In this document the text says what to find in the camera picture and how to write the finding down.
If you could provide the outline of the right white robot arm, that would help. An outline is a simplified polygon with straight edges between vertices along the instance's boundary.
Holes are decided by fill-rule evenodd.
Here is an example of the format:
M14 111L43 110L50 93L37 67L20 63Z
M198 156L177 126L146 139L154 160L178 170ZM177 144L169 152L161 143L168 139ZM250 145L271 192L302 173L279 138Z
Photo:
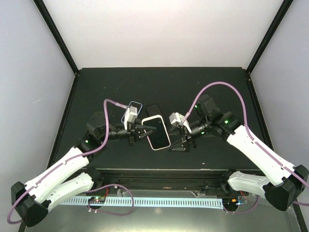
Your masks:
M265 198L273 207L286 211L304 191L309 171L304 165L295 166L276 154L242 125L232 112L222 113L212 97L201 96L194 105L196 122L189 124L180 113L169 116L171 125L178 128L181 139L171 151L188 152L196 147L201 136L215 136L242 152L263 173L263 176L230 171L219 183L220 191L230 195L234 191L245 191Z

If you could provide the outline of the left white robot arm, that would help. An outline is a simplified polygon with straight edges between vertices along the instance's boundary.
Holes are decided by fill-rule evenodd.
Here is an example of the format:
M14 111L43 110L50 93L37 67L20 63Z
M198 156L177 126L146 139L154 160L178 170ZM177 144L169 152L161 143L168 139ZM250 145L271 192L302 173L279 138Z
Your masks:
M102 176L95 168L87 168L73 179L70 176L89 165L109 140L127 139L133 145L158 131L158 127L137 119L131 109L127 109L123 124L113 125L105 112L95 112L86 127L85 135L59 161L32 180L18 181L11 186L11 209L27 227L40 223L63 201L83 192L98 193L103 189Z

